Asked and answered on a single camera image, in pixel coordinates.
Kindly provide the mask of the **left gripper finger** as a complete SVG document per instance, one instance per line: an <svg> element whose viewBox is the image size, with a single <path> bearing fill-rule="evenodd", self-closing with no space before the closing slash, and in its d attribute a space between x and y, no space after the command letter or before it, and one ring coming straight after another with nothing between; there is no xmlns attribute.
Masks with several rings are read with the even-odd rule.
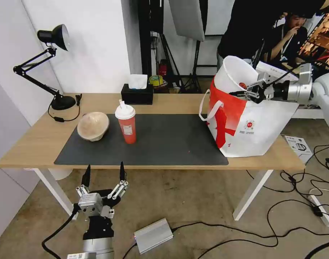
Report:
<svg viewBox="0 0 329 259"><path fill-rule="evenodd" d="M121 198L127 188L128 188L128 181L127 181L127 173L124 169L124 163L121 162L120 164L120 181L119 183L114 187L114 189L110 193L110 199L116 200L118 197Z"/></svg>
<svg viewBox="0 0 329 259"><path fill-rule="evenodd" d="M82 176L81 185L76 187L76 192L79 196L79 199L81 199L83 195L90 193L89 190L90 179L91 179L91 165L89 164L85 173Z"/></svg>

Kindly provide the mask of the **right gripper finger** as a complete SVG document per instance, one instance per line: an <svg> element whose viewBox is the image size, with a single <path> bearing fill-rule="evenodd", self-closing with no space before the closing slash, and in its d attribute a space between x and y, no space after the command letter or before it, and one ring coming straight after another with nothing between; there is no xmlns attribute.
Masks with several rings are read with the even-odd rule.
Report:
<svg viewBox="0 0 329 259"><path fill-rule="evenodd" d="M251 91L235 91L235 92L230 92L229 95L239 97L239 98L244 98L246 100L250 100L254 103L261 103L263 101L263 97L257 93L257 92L251 92Z"/></svg>
<svg viewBox="0 0 329 259"><path fill-rule="evenodd" d="M262 89L263 81L259 80L250 85L246 85L244 82L240 82L239 86L248 92L259 92Z"/></svg>

